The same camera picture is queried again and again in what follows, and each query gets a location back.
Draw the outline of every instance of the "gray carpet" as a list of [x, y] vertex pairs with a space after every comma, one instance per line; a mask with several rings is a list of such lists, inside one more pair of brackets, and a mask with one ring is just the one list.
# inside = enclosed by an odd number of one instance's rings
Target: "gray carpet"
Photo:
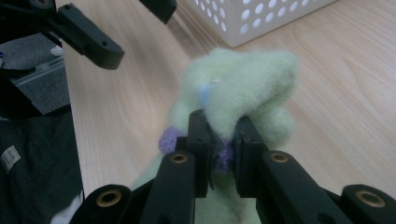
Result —
[[55, 44], [42, 34], [30, 35], [0, 45], [0, 52], [4, 53], [3, 68], [37, 67], [38, 71], [29, 77], [12, 81], [43, 114], [70, 104], [63, 57], [50, 53], [54, 47]]

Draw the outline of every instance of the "plush toy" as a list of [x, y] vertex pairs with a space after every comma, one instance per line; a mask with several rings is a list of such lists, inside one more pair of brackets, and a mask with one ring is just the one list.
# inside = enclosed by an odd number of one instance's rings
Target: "plush toy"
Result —
[[[240, 118], [249, 116], [266, 145], [280, 149], [292, 130], [292, 119], [281, 106], [292, 94], [297, 69], [297, 58], [286, 51], [229, 49], [213, 49], [187, 67], [159, 148], [162, 153], [175, 150], [177, 138], [187, 135], [190, 113], [197, 109], [205, 111], [223, 143], [214, 158], [215, 190], [196, 200], [195, 223], [260, 223], [255, 200], [239, 198], [228, 172], [233, 131]], [[161, 157], [134, 183], [136, 187], [155, 176]]]

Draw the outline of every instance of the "green plush toy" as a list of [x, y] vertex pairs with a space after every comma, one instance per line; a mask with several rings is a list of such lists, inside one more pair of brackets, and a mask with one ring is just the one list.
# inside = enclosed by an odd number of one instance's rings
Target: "green plush toy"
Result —
[[[292, 94], [297, 70], [297, 58], [281, 50], [242, 53], [213, 49], [187, 67], [160, 151], [175, 150], [177, 138], [187, 135], [190, 113], [198, 109], [205, 111], [224, 145], [214, 158], [215, 190], [196, 200], [195, 223], [260, 223], [255, 200], [239, 198], [228, 172], [233, 164], [233, 131], [240, 118], [250, 116], [266, 145], [280, 149], [292, 130], [292, 119], [281, 106]], [[156, 175], [161, 158], [159, 155], [140, 176], [135, 187]]]

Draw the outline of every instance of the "light wood surface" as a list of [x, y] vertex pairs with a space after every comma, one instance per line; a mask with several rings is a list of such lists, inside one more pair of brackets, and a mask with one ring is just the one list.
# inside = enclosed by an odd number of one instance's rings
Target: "light wood surface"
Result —
[[[86, 195], [133, 184], [158, 153], [183, 69], [223, 46], [183, 1], [167, 25], [138, 1], [71, 1], [126, 51], [108, 71], [64, 49]], [[395, 12], [393, 0], [339, 0], [235, 49], [298, 55], [286, 148], [337, 194], [363, 183], [396, 198]]]

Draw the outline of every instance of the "perforated basket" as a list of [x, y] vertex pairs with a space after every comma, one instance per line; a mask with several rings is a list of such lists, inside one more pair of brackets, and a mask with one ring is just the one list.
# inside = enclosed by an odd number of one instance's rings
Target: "perforated basket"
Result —
[[230, 47], [236, 47], [335, 0], [186, 1]]

